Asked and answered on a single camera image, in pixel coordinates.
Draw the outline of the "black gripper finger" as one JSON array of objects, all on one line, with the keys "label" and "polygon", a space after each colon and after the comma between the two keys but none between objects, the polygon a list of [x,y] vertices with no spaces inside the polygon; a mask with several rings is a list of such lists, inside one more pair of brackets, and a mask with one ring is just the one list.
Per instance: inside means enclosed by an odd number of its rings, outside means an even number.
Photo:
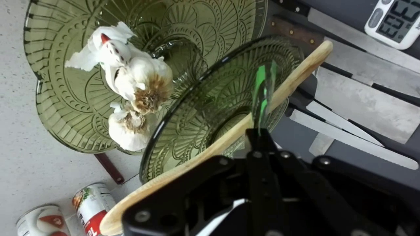
[{"label": "black gripper finger", "polygon": [[246,158],[251,222],[254,236],[284,236],[281,226],[280,189],[276,184],[268,151],[264,149],[266,138],[257,129],[246,132],[251,146]]}]

